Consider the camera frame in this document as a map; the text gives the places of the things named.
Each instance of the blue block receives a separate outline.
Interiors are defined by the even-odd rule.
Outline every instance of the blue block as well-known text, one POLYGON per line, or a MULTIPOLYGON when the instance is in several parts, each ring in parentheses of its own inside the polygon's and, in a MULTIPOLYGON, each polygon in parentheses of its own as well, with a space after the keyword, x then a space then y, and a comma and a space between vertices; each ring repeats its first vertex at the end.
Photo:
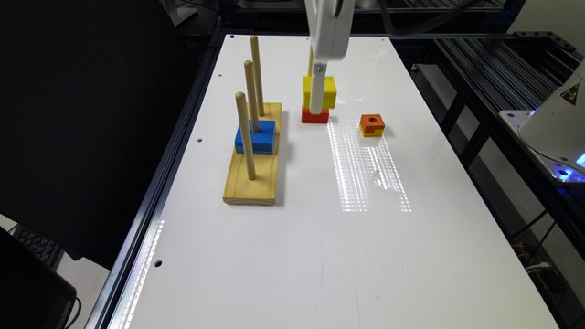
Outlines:
MULTIPOLYGON (((274 144, 276 143, 276 121, 260 120, 258 125, 260 127, 259 133, 251 132, 250 122, 250 135, 252 137, 252 150, 254 154, 258 155, 274 155, 274 144)), ((236 133, 236 153, 244 154, 244 145, 241 141, 241 130, 238 127, 238 133, 236 133)))

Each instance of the blue light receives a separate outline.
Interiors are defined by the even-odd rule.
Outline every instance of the blue light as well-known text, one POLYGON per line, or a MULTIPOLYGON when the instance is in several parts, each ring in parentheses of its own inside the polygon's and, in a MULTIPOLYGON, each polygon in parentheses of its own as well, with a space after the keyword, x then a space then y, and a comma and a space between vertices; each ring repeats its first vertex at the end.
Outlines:
POLYGON ((577 165, 585 167, 585 154, 582 154, 579 159, 577 159, 577 165))
POLYGON ((572 170, 561 170, 561 172, 564 172, 565 174, 560 173, 560 179, 562 180, 569 180, 569 177, 571 174, 573 174, 572 170))

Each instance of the white tabletop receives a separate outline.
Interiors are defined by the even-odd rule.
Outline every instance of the white tabletop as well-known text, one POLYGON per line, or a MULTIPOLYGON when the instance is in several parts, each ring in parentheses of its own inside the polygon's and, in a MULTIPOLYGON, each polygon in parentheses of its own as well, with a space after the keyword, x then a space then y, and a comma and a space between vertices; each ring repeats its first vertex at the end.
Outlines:
POLYGON ((308 38, 260 48, 283 110, 276 205, 222 202, 251 59, 227 37, 124 326, 557 328, 387 38, 329 64, 328 124, 301 123, 308 38), (363 138, 374 113, 384 136, 363 138))

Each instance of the orange cube with hole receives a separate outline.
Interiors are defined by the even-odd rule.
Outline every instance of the orange cube with hole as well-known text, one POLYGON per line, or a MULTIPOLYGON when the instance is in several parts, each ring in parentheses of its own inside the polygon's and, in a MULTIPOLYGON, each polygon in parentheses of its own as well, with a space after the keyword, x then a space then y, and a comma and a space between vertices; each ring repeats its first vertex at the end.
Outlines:
POLYGON ((384 121, 379 114, 364 114, 359 122, 359 130, 364 137, 379 137, 384 132, 384 121))

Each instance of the wooden dowel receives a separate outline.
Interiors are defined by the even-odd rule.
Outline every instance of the wooden dowel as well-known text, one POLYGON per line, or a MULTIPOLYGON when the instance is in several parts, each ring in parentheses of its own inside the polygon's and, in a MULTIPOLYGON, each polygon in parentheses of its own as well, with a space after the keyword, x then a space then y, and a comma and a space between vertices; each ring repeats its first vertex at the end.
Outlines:
POLYGON ((254 69, 249 60, 244 62, 244 71, 246 72, 246 87, 248 88, 248 102, 250 103, 250 120, 252 121, 252 132, 259 133, 258 126, 258 104, 256 102, 256 92, 254 91, 254 69))
POLYGON ((254 62, 254 82, 256 83, 256 101, 258 102, 258 115, 264 116, 264 96, 262 95, 262 75, 260 70, 260 48, 258 47, 258 37, 251 36, 252 45, 252 62, 254 62))
POLYGON ((313 75, 313 47, 309 45, 309 51, 311 52, 309 54, 309 74, 307 75, 308 77, 311 77, 313 75))
POLYGON ((244 144, 244 156, 248 168, 248 179, 256 179, 256 167, 254 167, 254 152, 252 150, 252 138, 250 136, 250 125, 248 124, 248 109, 246 109, 246 95, 243 92, 236 93, 236 106, 238 107, 239 129, 241 130, 241 141, 244 144))

